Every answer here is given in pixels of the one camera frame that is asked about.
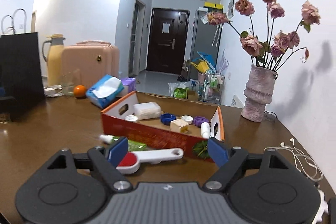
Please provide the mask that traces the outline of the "blue tissue pack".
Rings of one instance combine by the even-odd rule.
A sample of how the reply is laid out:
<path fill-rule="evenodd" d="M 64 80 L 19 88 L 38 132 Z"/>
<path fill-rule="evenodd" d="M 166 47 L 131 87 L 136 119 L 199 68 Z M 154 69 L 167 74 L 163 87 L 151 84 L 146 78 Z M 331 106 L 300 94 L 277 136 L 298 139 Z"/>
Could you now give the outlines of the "blue tissue pack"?
<path fill-rule="evenodd" d="M 104 109 L 122 90 L 123 84 L 120 79 L 114 76 L 105 75 L 87 90 L 86 97 L 92 104 L 100 109 Z"/>

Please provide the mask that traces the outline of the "black paper bag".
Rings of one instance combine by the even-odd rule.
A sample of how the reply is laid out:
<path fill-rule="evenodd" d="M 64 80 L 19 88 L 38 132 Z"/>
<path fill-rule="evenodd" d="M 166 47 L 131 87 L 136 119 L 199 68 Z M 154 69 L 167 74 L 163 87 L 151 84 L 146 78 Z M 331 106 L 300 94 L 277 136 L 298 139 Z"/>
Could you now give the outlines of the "black paper bag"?
<path fill-rule="evenodd" d="M 14 18 L 17 12 L 24 13 L 23 33 L 17 34 Z M 19 121 L 35 106 L 45 101 L 38 34 L 26 32 L 27 13 L 16 9 L 5 34 L 1 27 L 1 122 Z"/>

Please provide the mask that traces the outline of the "pink suitcase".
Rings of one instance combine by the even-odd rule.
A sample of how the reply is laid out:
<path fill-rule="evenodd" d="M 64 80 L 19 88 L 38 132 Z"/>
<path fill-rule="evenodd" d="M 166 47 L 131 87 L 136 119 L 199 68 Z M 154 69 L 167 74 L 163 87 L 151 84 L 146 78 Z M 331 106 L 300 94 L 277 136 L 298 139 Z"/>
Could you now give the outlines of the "pink suitcase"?
<path fill-rule="evenodd" d="M 91 88 L 105 75 L 117 77 L 119 49 L 109 42 L 86 40 L 67 46 L 62 52 L 62 75 L 71 74 L 75 85 Z"/>

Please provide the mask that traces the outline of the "purple plastic bottle cap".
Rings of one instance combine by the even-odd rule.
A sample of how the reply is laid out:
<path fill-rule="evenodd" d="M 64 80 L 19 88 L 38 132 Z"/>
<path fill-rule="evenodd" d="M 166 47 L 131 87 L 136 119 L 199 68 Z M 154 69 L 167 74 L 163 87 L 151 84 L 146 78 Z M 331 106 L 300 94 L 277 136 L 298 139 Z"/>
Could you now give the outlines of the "purple plastic bottle cap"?
<path fill-rule="evenodd" d="M 209 123 L 210 121 L 206 117 L 196 116 L 193 119 L 193 125 L 201 127 L 202 123 Z"/>

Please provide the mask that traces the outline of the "white cotton swab container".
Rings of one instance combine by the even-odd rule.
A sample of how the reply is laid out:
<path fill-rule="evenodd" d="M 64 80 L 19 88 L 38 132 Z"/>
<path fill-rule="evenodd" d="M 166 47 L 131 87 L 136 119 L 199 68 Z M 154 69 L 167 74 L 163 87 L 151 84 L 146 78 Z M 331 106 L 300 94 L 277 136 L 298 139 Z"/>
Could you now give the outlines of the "white cotton swab container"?
<path fill-rule="evenodd" d="M 158 118 L 161 112 L 161 107 L 155 102 L 138 103 L 134 105 L 134 115 L 139 120 Z"/>

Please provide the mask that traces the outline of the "dark entrance door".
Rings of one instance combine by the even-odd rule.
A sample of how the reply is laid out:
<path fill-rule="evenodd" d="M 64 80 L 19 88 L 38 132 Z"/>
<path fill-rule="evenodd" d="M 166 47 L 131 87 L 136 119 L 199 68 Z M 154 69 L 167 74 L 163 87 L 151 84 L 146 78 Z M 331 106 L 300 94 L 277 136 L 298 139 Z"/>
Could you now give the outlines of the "dark entrance door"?
<path fill-rule="evenodd" d="M 154 8 L 151 15 L 146 69 L 181 73 L 185 57 L 189 11 Z"/>

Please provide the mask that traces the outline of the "red white lint brush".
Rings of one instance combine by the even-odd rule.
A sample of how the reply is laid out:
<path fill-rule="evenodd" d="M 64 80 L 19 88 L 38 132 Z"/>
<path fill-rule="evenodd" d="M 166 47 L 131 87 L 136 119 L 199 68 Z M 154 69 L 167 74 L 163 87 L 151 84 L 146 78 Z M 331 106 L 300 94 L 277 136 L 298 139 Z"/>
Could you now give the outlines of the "red white lint brush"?
<path fill-rule="evenodd" d="M 139 170 L 142 163 L 159 164 L 179 160 L 183 155 L 184 151 L 181 148 L 128 152 L 116 169 L 121 174 L 133 174 Z"/>

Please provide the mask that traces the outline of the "red cardboard box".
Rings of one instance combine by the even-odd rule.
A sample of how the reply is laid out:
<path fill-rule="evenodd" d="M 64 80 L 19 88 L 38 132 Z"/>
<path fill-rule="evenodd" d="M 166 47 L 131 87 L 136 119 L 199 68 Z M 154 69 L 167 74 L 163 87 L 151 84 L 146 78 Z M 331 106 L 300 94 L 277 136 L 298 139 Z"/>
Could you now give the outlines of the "red cardboard box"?
<path fill-rule="evenodd" d="M 101 111 L 104 134 L 124 136 L 155 149 L 181 148 L 186 157 L 212 161 L 207 153 L 208 140 L 202 138 L 201 129 L 194 124 L 189 125 L 188 132 L 180 133 L 171 131 L 160 118 L 137 122 L 126 120 L 128 115 L 135 114 L 136 104 L 149 102 L 156 103 L 162 114 L 173 114 L 177 118 L 183 115 L 205 117 L 209 120 L 212 136 L 220 141 L 225 139 L 222 111 L 218 105 L 138 91 L 127 94 Z"/>

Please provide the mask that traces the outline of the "blue plastic bottle cap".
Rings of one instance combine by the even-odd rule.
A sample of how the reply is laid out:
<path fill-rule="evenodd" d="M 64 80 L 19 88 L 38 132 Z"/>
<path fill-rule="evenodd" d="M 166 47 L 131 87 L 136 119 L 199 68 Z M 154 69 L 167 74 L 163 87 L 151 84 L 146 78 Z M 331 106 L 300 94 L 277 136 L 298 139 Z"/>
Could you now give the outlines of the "blue plastic bottle cap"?
<path fill-rule="evenodd" d="M 172 121 L 176 120 L 176 116 L 170 113 L 164 113 L 160 116 L 160 121 L 163 125 L 169 126 Z"/>

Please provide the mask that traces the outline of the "cream square pill bottle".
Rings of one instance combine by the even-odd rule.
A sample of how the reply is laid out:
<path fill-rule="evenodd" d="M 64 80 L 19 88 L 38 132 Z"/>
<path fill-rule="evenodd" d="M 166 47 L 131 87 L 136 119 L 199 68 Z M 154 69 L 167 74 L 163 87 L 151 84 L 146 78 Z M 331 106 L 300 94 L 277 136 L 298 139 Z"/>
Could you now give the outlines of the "cream square pill bottle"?
<path fill-rule="evenodd" d="M 170 130 L 177 133 L 186 133 L 189 130 L 189 124 L 183 119 L 175 119 L 170 122 Z"/>

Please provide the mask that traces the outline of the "clear drinking glass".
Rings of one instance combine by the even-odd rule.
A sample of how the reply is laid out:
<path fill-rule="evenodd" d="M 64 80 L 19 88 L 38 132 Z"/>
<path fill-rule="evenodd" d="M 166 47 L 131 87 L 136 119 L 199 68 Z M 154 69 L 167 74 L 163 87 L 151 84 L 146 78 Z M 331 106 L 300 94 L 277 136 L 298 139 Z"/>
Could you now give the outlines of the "clear drinking glass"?
<path fill-rule="evenodd" d="M 79 69 L 64 73 L 61 78 L 61 86 L 66 97 L 74 96 L 74 88 L 81 84 L 81 73 Z"/>

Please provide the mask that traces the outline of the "pink textured vase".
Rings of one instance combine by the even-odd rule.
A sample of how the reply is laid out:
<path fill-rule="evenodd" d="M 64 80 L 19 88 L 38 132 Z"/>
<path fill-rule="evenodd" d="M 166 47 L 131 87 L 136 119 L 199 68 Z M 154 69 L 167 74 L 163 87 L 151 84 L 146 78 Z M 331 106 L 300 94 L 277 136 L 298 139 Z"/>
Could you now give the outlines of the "pink textured vase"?
<path fill-rule="evenodd" d="M 263 67 L 251 65 L 249 79 L 246 83 L 244 107 L 241 111 L 243 118 L 252 122 L 261 122 L 266 105 L 272 102 L 277 72 Z"/>

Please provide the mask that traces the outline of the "white ribbed bottle cap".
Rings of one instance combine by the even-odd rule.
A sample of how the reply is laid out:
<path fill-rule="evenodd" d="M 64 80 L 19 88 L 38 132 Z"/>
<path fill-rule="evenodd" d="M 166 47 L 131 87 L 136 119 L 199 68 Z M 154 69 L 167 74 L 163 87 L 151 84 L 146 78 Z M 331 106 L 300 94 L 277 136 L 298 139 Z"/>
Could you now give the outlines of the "white ribbed bottle cap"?
<path fill-rule="evenodd" d="M 181 116 L 181 119 L 188 124 L 192 124 L 193 120 L 194 120 L 194 118 L 192 116 L 189 116 L 189 115 L 183 115 L 183 116 Z"/>

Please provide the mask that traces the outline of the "yellow thermos jug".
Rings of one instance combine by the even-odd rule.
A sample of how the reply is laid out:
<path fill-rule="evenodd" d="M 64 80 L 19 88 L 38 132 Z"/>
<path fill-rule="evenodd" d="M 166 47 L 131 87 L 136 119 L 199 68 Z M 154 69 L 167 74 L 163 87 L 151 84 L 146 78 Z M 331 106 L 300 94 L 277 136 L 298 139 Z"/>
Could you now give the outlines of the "yellow thermos jug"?
<path fill-rule="evenodd" d="M 47 64 L 48 86 L 60 85 L 62 77 L 62 53 L 64 51 L 63 34 L 48 36 L 49 40 L 42 44 L 42 56 Z"/>

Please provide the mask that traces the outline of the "small white bottle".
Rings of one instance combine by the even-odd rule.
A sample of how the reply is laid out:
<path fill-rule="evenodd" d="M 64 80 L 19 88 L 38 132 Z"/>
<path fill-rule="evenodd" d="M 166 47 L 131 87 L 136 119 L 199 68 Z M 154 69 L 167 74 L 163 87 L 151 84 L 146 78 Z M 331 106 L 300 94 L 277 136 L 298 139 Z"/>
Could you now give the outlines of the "small white bottle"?
<path fill-rule="evenodd" d="M 201 136 L 204 139 L 209 139 L 211 137 L 211 129 L 208 122 L 203 122 L 201 124 Z"/>

